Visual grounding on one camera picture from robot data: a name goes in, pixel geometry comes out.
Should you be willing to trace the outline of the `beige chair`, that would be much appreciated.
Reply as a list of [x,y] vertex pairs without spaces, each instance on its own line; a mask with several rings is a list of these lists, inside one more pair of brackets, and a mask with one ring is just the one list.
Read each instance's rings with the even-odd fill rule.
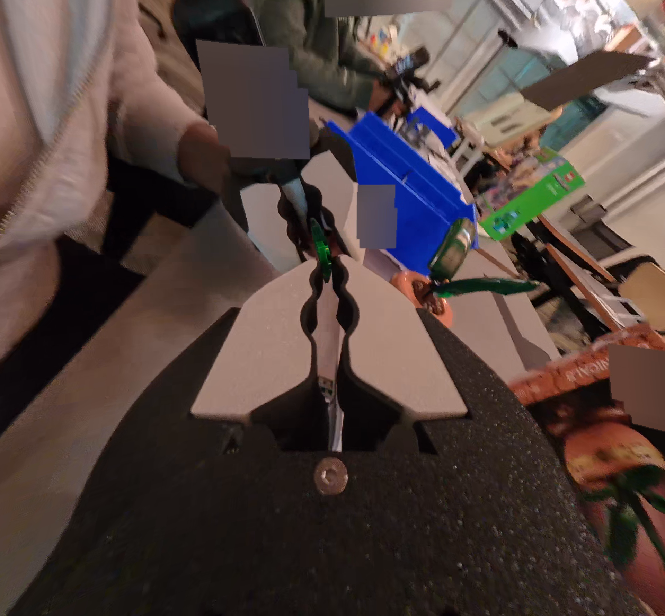
[[622,298],[652,329],[664,334],[664,271],[654,263],[640,264],[618,288]]

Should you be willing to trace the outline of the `green toy box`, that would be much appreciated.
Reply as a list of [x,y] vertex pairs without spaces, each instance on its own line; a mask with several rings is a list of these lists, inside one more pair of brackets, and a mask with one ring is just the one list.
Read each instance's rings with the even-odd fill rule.
[[584,185],[567,159],[549,147],[539,148],[477,196],[478,226],[502,241]]

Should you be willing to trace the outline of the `toy pot with green leaves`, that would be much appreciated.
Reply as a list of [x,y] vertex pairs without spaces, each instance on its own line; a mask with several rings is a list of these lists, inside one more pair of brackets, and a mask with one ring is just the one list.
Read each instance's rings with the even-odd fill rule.
[[453,326],[453,314],[448,303],[450,298],[485,292],[513,296],[532,292],[541,285],[538,281],[512,276],[455,279],[476,238],[477,228],[472,221],[467,218],[454,221],[430,258],[426,275],[401,271],[391,277],[390,284],[413,306],[428,311],[448,329]]

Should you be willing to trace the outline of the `dark orchid print toy box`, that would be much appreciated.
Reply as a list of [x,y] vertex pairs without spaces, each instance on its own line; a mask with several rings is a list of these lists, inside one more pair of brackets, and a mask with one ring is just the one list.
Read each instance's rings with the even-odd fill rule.
[[664,338],[645,323],[611,332],[509,388],[553,445],[613,566],[649,615],[663,615],[664,451],[613,396],[611,346],[664,353]]

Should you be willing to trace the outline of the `blue storage bin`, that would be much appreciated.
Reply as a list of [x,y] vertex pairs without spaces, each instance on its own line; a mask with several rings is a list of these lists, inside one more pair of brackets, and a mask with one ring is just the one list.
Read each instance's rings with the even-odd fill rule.
[[388,253],[408,270],[428,273],[428,263],[454,221],[476,210],[461,191],[378,116],[367,113],[345,132],[327,126],[350,145],[360,185],[395,186],[396,246]]
[[441,121],[438,117],[430,113],[426,107],[419,106],[409,114],[409,126],[414,126],[417,132],[423,129],[432,133],[440,144],[448,149],[460,141],[460,135],[446,121]]

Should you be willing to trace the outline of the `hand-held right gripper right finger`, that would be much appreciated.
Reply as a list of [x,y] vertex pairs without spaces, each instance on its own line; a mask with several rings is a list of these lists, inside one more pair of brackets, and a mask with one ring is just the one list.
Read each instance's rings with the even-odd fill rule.
[[337,401],[344,452],[373,452],[393,428],[468,416],[419,310],[347,255],[335,259],[342,328]]

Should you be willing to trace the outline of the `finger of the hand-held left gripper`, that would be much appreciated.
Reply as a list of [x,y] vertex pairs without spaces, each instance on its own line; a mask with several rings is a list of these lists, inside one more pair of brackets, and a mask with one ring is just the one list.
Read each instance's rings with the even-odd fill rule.
[[301,178],[305,189],[313,195],[314,209],[320,209],[326,227],[335,232],[339,248],[362,263],[365,249],[356,236],[358,184],[330,151],[315,155],[304,167]]
[[287,236],[287,221],[278,212],[280,198],[281,189],[275,184],[254,184],[241,190],[248,236],[270,264],[311,260]]

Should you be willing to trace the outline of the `person's left forearm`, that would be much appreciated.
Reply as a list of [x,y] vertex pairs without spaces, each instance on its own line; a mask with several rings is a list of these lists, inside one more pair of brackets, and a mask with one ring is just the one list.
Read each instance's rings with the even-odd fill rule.
[[114,68],[107,146],[119,160],[190,186],[179,171],[179,143],[192,126],[208,123],[154,70]]

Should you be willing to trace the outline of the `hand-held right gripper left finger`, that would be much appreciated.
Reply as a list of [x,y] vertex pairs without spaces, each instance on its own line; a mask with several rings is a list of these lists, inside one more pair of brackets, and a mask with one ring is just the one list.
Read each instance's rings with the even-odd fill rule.
[[237,313],[190,409],[196,419],[266,426],[286,451],[326,451],[319,386],[320,264],[308,260],[255,292]]

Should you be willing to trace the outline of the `background office table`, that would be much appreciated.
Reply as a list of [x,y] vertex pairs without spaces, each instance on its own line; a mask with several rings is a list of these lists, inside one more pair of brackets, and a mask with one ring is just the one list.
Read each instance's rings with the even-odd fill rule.
[[544,245],[550,281],[561,296],[575,298],[574,311],[585,328],[619,331],[645,321],[636,302],[622,294],[626,278],[614,277],[566,229],[541,214],[532,232]]

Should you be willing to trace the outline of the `person's left hand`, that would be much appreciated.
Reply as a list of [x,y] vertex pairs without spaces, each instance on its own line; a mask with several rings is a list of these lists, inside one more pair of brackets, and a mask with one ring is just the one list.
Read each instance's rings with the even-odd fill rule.
[[186,183],[222,196],[230,174],[229,151],[210,124],[199,121],[187,127],[179,139],[177,163]]

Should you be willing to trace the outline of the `person in beige hoodie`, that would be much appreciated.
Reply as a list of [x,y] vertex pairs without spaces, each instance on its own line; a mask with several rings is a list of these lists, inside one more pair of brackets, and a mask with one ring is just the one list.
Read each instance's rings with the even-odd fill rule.
[[138,0],[1,0],[1,357],[53,299],[56,240],[106,187],[116,67],[158,75]]

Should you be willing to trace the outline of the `person's dark pants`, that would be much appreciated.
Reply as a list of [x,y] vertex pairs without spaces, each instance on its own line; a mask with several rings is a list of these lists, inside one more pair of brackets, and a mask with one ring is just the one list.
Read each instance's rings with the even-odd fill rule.
[[60,279],[52,303],[36,326],[1,358],[1,431],[23,412],[70,362],[95,332],[144,280],[123,267],[154,213],[191,228],[218,197],[111,156],[107,188],[114,193],[110,211],[112,238],[102,252],[63,236],[56,241]]

